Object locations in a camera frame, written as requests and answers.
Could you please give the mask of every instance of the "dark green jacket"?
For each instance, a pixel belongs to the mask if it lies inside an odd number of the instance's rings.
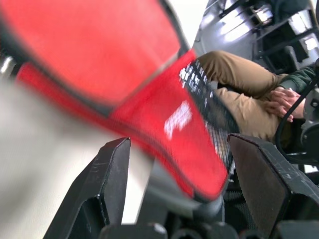
[[[313,68],[306,67],[284,77],[279,86],[282,86],[285,89],[292,88],[293,91],[300,94],[314,76],[315,72]]]

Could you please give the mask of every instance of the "leg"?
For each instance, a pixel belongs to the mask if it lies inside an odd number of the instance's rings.
[[[273,90],[286,76],[277,76],[255,62],[224,51],[209,52],[198,60],[209,80],[255,98]]]
[[[234,91],[228,91],[226,88],[217,89],[215,93],[234,116],[242,134],[258,137],[270,142],[274,141],[281,119],[264,110],[264,101]],[[282,136],[284,145],[288,143],[289,138],[289,128],[284,129]]]

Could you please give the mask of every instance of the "black cable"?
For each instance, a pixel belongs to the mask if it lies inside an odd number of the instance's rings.
[[[286,153],[284,152],[283,148],[281,147],[281,134],[283,132],[283,129],[284,129],[285,123],[287,122],[288,117],[292,114],[292,112],[294,112],[294,110],[297,108],[297,106],[303,101],[304,98],[306,98],[306,96],[309,94],[309,92],[319,82],[319,59],[317,59],[317,61],[315,63],[314,70],[315,70],[315,74],[316,74],[315,78],[310,82],[309,85],[307,85],[307,87],[303,90],[303,92],[301,93],[301,95],[298,98],[298,100],[293,104],[293,106],[291,106],[291,108],[288,110],[288,112],[282,118],[282,120],[280,121],[279,126],[277,128],[276,135],[275,135],[275,142],[276,142],[276,147],[277,147],[278,151],[289,162],[293,162],[293,163],[296,163],[296,164],[305,164],[306,161],[305,160],[291,158],[288,155],[286,155]],[[311,165],[319,165],[319,162],[312,162]]]

